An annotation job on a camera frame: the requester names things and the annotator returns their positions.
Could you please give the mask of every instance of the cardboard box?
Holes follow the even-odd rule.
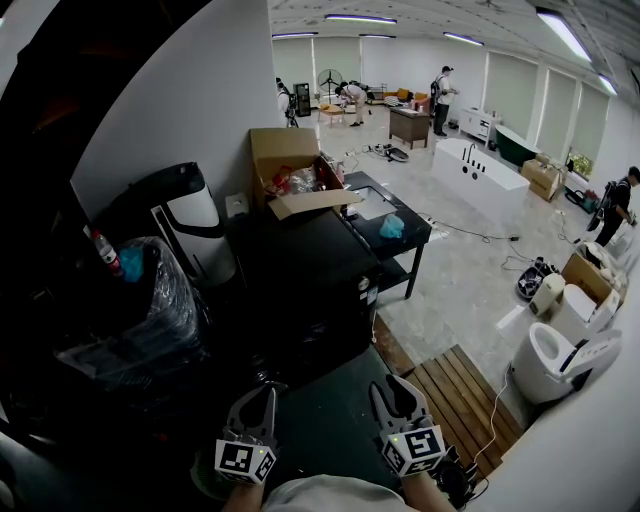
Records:
[[[562,171],[539,160],[527,160],[522,166],[521,174],[529,180],[529,189],[545,201],[551,202],[564,186]]]
[[[581,288],[598,307],[605,301],[613,289],[609,282],[600,275],[595,265],[589,263],[578,253],[573,253],[562,269],[562,277],[567,284]],[[621,302],[624,293],[620,293]]]
[[[279,220],[290,215],[320,208],[358,203],[362,198],[344,190],[331,166],[320,156],[316,133],[310,128],[256,128],[249,130],[253,155],[253,196],[264,211],[267,204]],[[327,190],[272,198],[266,192],[276,174],[314,166],[324,176]]]
[[[543,163],[544,165],[548,165],[549,162],[551,162],[551,157],[549,155],[547,155],[546,153],[538,153],[536,155],[536,160],[538,162]]]

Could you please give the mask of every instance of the marble floor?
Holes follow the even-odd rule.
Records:
[[[433,133],[426,148],[419,142],[414,143],[413,150],[394,138],[392,143],[409,154],[408,163],[388,163],[362,153],[364,145],[388,142],[389,110],[374,106],[370,112],[365,114],[365,124],[357,128],[349,127],[354,121],[353,115],[346,116],[346,123],[336,124],[334,120],[332,127],[324,116],[318,121],[315,111],[311,117],[298,121],[301,127],[316,130],[321,148],[334,158],[343,158],[346,152],[355,153],[344,157],[347,172],[366,172],[414,211],[465,230],[503,236],[500,226],[431,177],[438,141]],[[458,134],[449,130],[449,136],[458,137]],[[497,152],[487,152],[500,159]],[[570,240],[583,235],[589,219],[585,212],[563,195],[548,203],[532,192],[528,192],[525,201],[517,231],[521,236],[518,242],[492,240],[487,244],[478,236],[447,227],[441,228],[445,232],[432,232],[412,297],[403,300],[405,285],[400,285],[378,298],[379,314],[415,364],[459,344],[492,387],[496,391],[502,388],[505,370],[521,340],[504,339],[496,330],[496,323],[522,301],[514,291],[520,272],[505,270],[501,265],[507,256],[516,256],[518,251],[529,258],[543,256],[545,261],[561,269],[573,248],[558,237],[562,232],[562,217],[556,210],[565,213],[564,231]],[[409,269],[413,251],[400,256],[398,261]],[[519,270],[528,266],[514,259],[505,265]],[[510,384],[502,396],[524,425],[530,409],[515,387]]]

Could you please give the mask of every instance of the red bottle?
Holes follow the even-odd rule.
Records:
[[[118,258],[118,254],[113,246],[97,229],[91,232],[91,238],[98,250],[98,254],[100,254],[102,261],[105,262],[111,274],[115,277],[122,277],[124,272],[122,271],[122,265],[120,265],[120,258]]]

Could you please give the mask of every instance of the wooden slatted mat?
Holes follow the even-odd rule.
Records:
[[[456,446],[462,464],[470,464],[493,437],[490,418],[496,393],[489,383],[458,345],[414,368],[406,378],[425,395],[434,422],[445,441]],[[476,461],[483,476],[502,463],[523,433],[500,400],[493,427],[496,440]]]

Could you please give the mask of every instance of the blue plastic bag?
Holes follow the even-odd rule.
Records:
[[[384,219],[382,227],[380,228],[380,236],[383,238],[402,238],[402,230],[404,229],[403,220],[390,213]]]
[[[144,272],[144,254],[140,247],[128,247],[120,251],[120,264],[127,283],[137,283]]]

